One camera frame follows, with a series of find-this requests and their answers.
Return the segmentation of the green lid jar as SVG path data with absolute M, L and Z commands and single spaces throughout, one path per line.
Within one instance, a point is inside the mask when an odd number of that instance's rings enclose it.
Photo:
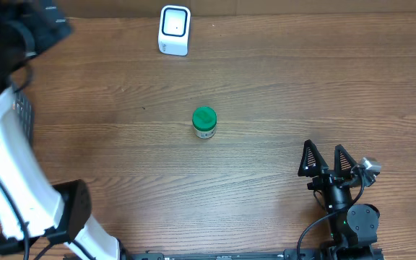
M 198 138 L 209 139 L 217 129 L 217 114 L 208 106 L 198 107 L 192 116 L 192 125 Z

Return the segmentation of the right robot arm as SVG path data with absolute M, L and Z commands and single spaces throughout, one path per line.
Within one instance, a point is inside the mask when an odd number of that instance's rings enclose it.
M 372 186 L 381 172 L 381 164 L 369 157 L 356 162 L 342 145 L 334 148 L 334 167 L 330 168 L 317 146 L 309 139 L 304 142 L 298 176 L 311 182 L 307 189 L 321 197 L 316 201 L 325 215 L 311 223 L 300 235 L 296 258 L 312 259 L 383 259 L 381 249 L 374 249 L 380 212 L 372 204 L 358 201 L 364 190 Z M 329 224 L 331 239 L 310 253 L 301 249 L 306 234 L 317 225 Z

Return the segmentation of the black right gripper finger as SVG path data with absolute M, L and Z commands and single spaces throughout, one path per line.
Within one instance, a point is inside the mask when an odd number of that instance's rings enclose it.
M 303 156 L 298 169 L 298 176 L 316 177 L 328 169 L 329 166 L 317 150 L 316 145 L 310 139 L 306 140 L 303 146 Z
M 337 177 L 350 177 L 356 161 L 342 145 L 337 145 L 334 151 L 334 172 Z

